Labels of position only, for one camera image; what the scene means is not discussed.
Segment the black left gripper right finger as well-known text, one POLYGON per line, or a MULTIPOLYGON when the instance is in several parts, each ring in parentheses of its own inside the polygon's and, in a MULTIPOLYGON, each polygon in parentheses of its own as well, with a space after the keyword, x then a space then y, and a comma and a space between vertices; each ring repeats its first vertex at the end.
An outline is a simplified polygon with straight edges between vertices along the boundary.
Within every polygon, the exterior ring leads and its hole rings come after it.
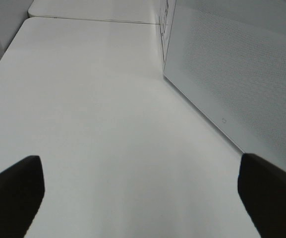
POLYGON ((286 238, 286 172, 244 153, 237 179, 239 197, 262 238, 286 238))

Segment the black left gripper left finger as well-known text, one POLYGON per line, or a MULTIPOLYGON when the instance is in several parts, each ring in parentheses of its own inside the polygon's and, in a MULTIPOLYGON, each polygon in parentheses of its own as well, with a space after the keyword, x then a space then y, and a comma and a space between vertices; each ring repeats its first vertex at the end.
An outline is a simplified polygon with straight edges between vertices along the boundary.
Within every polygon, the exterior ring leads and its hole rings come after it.
POLYGON ((28 156, 0 173, 0 238, 23 238, 45 195, 42 162, 28 156))

